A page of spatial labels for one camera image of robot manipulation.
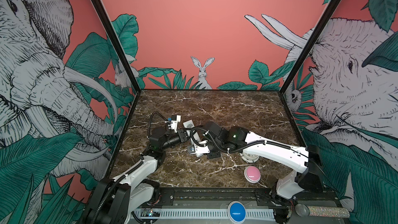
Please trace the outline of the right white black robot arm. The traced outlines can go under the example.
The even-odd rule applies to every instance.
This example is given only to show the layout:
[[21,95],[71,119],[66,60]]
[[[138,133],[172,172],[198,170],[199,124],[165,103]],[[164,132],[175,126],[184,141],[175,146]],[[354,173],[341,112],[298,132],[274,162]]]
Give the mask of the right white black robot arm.
[[324,190],[322,162],[315,146],[292,146],[238,126],[227,130],[212,121],[199,127],[199,133],[220,152],[255,155],[291,168],[292,172],[273,186],[269,193],[273,199],[290,200],[303,191],[322,193]]

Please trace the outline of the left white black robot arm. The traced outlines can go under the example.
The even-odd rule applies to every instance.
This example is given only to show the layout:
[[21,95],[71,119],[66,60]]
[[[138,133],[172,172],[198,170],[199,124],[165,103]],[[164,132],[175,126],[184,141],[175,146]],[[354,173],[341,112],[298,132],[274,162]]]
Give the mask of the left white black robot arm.
[[78,223],[127,224],[137,207],[155,200],[159,184],[146,178],[165,161],[165,150],[188,140],[185,128],[155,128],[135,165],[112,179],[104,178],[98,183]]

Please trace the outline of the white round alarm clock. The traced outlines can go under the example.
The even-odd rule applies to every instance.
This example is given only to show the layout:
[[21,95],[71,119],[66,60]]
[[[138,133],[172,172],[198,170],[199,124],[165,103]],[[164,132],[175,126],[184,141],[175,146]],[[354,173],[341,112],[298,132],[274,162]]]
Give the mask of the white round alarm clock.
[[248,154],[245,152],[243,152],[240,156],[247,163],[256,163],[260,158],[258,155]]

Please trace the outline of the pink round push button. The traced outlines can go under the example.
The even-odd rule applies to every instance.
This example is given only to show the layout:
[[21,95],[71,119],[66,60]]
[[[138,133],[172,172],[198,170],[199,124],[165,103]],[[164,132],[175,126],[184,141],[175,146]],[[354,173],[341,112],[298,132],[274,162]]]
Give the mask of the pink round push button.
[[255,166],[248,166],[244,170],[245,179],[250,183],[258,183],[261,179],[260,170]]

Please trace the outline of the blue round push button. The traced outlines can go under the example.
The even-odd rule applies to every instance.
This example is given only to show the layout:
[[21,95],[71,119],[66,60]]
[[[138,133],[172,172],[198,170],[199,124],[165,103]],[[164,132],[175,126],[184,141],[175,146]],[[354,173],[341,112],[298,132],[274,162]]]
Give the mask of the blue round push button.
[[227,209],[228,218],[234,224],[242,224],[246,219],[246,209],[244,205],[238,201],[233,201]]

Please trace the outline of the small green circuit board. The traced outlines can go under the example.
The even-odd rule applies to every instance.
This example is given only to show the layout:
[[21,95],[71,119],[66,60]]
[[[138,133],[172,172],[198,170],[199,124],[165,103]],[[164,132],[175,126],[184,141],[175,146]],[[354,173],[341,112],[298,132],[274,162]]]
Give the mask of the small green circuit board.
[[143,218],[158,218],[160,217],[161,210],[160,209],[143,209],[142,210],[142,217]]

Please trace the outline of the glittery silver microphone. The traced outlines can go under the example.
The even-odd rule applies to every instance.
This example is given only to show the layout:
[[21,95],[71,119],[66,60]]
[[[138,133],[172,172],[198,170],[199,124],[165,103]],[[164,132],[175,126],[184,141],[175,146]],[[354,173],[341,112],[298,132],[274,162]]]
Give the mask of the glittery silver microphone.
[[312,206],[297,204],[295,211],[300,217],[328,217],[328,218],[349,218],[350,212],[342,207]]

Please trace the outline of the black front mounting rail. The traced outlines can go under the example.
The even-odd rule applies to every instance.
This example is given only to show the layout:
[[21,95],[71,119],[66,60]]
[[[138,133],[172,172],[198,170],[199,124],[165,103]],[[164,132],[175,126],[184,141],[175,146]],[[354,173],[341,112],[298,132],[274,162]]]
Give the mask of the black front mounting rail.
[[[160,199],[155,201],[155,206],[172,206],[178,201],[217,201],[217,202],[254,202],[257,206],[290,206],[288,200],[271,199],[270,188],[172,188],[161,187]],[[294,204],[298,202],[316,202],[319,204],[335,203],[341,206],[337,195],[330,191],[313,193],[303,191],[293,197]]]

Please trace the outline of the right black frame post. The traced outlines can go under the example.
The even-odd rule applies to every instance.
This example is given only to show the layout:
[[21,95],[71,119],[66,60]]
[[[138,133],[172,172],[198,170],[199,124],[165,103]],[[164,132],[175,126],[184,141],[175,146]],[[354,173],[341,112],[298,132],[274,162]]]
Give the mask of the right black frame post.
[[299,71],[300,67],[306,60],[306,58],[309,55],[309,52],[311,49],[314,47],[317,39],[319,36],[322,34],[325,26],[327,25],[328,21],[334,14],[335,10],[337,9],[338,5],[340,4],[341,0],[330,0],[327,7],[325,8],[324,12],[322,13],[319,21],[317,22],[316,26],[314,27],[314,30],[305,44],[303,50],[301,51],[300,55],[298,56],[298,59],[296,60],[291,72],[289,73],[286,81],[284,82],[283,86],[280,88],[278,95],[281,96],[284,93],[286,93],[288,86],[291,84],[293,81],[296,73]]

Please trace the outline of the black frame post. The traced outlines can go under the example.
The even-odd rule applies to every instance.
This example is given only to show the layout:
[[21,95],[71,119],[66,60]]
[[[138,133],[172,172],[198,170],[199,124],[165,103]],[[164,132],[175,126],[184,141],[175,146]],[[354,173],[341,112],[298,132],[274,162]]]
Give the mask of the black frame post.
[[328,21],[334,14],[335,10],[337,9],[338,5],[340,4],[341,0],[330,0],[327,7],[325,8],[324,12],[322,13],[319,21],[317,22],[316,26],[314,27],[314,30],[305,44],[303,50],[301,51],[300,55],[298,56],[298,59],[296,60],[291,72],[289,73],[286,81],[284,82],[283,86],[280,88],[278,95],[281,96],[284,93],[286,93],[288,86],[291,84],[293,81],[296,73],[299,71],[300,67],[306,60],[306,58],[309,55],[309,52],[311,49],[314,47],[317,39],[319,36],[322,34],[325,26],[327,25]]
[[104,7],[102,1],[101,0],[90,0],[90,1],[93,4],[93,7],[100,19],[105,31],[106,31],[106,34],[109,37],[111,44],[114,47],[115,52],[127,73],[127,76],[130,80],[130,83],[132,84],[134,91],[136,93],[140,94],[141,89],[138,85],[137,80],[135,79],[135,76],[131,70],[131,66],[130,66],[129,62],[126,59],[125,52],[122,48],[121,42],[116,34],[116,31],[113,27],[112,22],[109,19],[109,16],[105,10],[105,7]]

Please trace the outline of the left black frame post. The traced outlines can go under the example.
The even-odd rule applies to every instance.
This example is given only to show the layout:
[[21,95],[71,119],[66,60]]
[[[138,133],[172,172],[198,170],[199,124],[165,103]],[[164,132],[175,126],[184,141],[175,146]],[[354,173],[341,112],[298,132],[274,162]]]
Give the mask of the left black frame post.
[[125,52],[122,48],[121,42],[116,34],[116,31],[113,27],[112,22],[109,19],[109,16],[105,10],[105,7],[104,7],[102,1],[101,0],[90,0],[90,1],[93,4],[93,7],[100,19],[105,31],[106,31],[106,34],[109,37],[111,44],[114,47],[115,52],[127,73],[127,76],[130,80],[130,83],[132,84],[134,91],[136,93],[140,94],[141,89],[138,85],[137,80],[135,79],[135,76],[131,70],[131,66],[130,66],[129,62],[126,59]]

